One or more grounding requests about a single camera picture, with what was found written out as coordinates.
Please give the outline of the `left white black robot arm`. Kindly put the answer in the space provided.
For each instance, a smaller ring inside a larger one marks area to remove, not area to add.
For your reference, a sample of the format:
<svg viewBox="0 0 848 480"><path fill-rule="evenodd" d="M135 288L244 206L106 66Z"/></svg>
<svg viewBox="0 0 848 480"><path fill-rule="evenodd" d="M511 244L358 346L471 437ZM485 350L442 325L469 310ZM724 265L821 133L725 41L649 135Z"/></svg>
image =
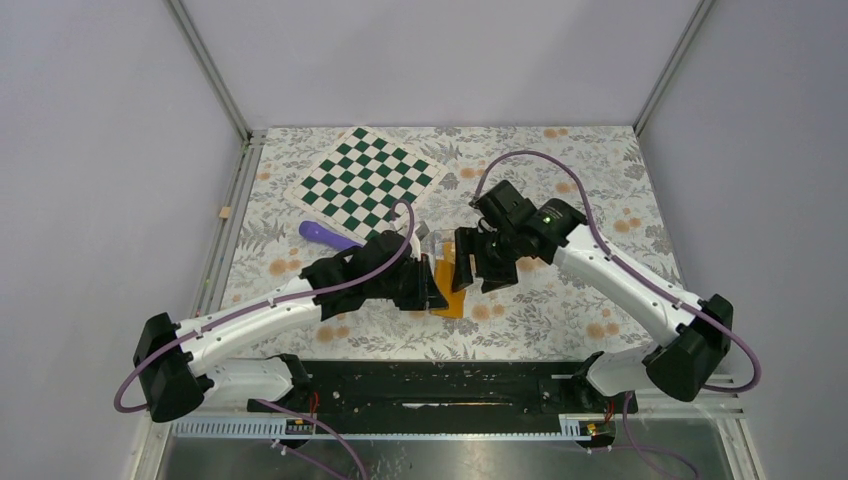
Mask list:
<svg viewBox="0 0 848 480"><path fill-rule="evenodd" d="M182 418L203 404L267 400L299 410L314 388L297 356L238 359L236 353L286 330L354 312L368 300L387 300L401 311L448 305L426 254L385 231L314 261L258 299L180 322L166 313L148 319L133 358L143 408L156 423Z"/></svg>

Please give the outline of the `orange card holder wallet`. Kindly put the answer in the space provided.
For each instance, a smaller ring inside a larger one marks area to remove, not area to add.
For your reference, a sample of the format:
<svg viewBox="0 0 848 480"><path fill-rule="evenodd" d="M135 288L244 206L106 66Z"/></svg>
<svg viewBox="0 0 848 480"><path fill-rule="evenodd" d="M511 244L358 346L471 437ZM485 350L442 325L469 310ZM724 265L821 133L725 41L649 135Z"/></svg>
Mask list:
<svg viewBox="0 0 848 480"><path fill-rule="evenodd" d="M456 269L455 261L455 244L453 242L444 243L442 256L435 260L434 278L447 302L447 306L441 309L431 309L430 313L443 318L458 320L465 316L466 291L454 292L452 290L453 275Z"/></svg>

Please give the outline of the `clear plastic card box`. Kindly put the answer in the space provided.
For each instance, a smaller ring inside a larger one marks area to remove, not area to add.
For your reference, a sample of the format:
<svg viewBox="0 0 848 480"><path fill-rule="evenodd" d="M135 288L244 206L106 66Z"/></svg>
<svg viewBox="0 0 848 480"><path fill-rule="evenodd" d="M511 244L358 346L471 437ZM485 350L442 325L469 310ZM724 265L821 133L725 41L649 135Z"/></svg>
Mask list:
<svg viewBox="0 0 848 480"><path fill-rule="evenodd" d="M455 234L453 229L431 230L420 239L421 251L432 267L437 260L456 262Z"/></svg>

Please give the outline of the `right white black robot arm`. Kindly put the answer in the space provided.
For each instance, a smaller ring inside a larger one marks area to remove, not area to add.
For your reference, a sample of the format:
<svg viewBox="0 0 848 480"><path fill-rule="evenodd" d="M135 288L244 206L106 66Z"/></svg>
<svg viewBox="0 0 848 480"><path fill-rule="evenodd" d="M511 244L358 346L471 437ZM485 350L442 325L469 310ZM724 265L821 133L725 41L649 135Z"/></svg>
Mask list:
<svg viewBox="0 0 848 480"><path fill-rule="evenodd" d="M502 181L472 207L475 227L454 232L455 272L451 289L481 279L484 293L518 282L517 263L537 259L595 288L650 335L645 347L597 352L572 376L573 396L583 410L597 412L618 394L655 387L690 402L706 387L730 348L733 307L715 294L708 300L674 286L606 244L587 217L560 199L540 207Z"/></svg>

